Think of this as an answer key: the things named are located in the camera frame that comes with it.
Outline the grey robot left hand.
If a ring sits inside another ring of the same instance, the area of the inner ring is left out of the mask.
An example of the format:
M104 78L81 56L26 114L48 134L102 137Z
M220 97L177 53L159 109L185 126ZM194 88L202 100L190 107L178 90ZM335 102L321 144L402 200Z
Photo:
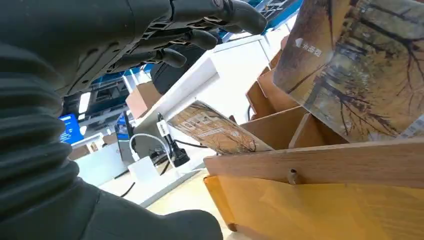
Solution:
M242 0L1 1L1 239L221 240L206 211L158 215L82 180L60 140L62 100L140 63L182 66L170 46L213 49L212 29L266 26Z

